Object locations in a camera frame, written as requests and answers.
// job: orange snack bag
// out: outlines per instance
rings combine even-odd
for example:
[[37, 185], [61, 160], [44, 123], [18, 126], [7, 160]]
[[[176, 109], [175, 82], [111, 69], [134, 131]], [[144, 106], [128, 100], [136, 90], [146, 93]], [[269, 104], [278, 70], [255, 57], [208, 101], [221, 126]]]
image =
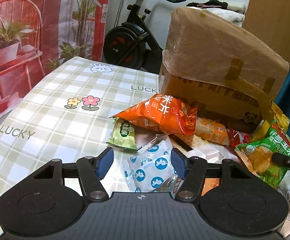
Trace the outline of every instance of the orange snack bag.
[[197, 107], [172, 96], [155, 94], [115, 117], [123, 118], [134, 125], [166, 134], [190, 134], [195, 132]]
[[209, 119], [197, 118], [195, 134], [207, 141], [229, 145], [225, 126]]

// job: tablecloth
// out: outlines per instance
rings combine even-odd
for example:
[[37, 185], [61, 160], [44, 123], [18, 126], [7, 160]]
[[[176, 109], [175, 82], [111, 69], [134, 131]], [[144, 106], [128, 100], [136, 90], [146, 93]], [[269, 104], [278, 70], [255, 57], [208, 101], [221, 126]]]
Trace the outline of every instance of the tablecloth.
[[[0, 195], [51, 159], [71, 163], [98, 156], [112, 133], [114, 122], [109, 117], [155, 93], [159, 93], [156, 74], [80, 57], [61, 65], [0, 126]], [[216, 147], [224, 158], [235, 159], [224, 147]], [[121, 162], [131, 155], [114, 147], [114, 162], [101, 181], [109, 195], [129, 191]], [[74, 179], [65, 183], [80, 190]], [[280, 190], [290, 202], [290, 172]], [[289, 219], [284, 225], [286, 233], [290, 232]]]

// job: yellow snack bag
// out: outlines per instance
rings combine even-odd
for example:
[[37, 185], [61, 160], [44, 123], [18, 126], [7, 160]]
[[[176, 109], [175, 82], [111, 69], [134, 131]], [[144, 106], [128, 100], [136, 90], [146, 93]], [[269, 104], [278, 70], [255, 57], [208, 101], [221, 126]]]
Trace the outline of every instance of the yellow snack bag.
[[[277, 125], [283, 132], [286, 133], [290, 124], [290, 119], [288, 119], [288, 117], [283, 114], [282, 110], [274, 102], [272, 102], [272, 110], [274, 112], [274, 120], [276, 121]], [[269, 128], [270, 124], [268, 121], [264, 120], [263, 124], [254, 132], [251, 141], [256, 142], [263, 139]]]

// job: rice cracker bag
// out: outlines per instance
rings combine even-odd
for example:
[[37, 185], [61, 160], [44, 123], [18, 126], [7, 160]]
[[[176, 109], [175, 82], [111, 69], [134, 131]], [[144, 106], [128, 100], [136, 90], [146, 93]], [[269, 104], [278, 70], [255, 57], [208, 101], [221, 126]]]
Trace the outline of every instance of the rice cracker bag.
[[197, 107], [190, 107], [172, 96], [155, 94], [114, 116], [128, 120], [136, 126], [165, 134], [193, 135]]
[[276, 152], [290, 157], [290, 138], [273, 121], [264, 139], [237, 145], [235, 152], [251, 173], [277, 188], [288, 168], [275, 165], [271, 158]]

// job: exercise bike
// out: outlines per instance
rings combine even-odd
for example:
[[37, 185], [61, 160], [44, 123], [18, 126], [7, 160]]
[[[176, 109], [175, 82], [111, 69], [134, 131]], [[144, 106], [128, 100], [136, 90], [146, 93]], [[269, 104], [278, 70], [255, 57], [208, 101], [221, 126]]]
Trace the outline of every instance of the exercise bike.
[[[124, 0], [120, 1], [115, 27], [105, 37], [104, 57], [109, 64], [133, 69], [144, 68], [148, 72], [158, 74], [163, 50], [144, 22], [151, 10], [145, 9], [144, 15], [142, 17], [139, 15], [143, 1], [137, 0], [134, 5], [129, 4], [127, 9], [130, 13], [127, 21], [117, 26]], [[166, 1], [181, 3], [186, 0]]]

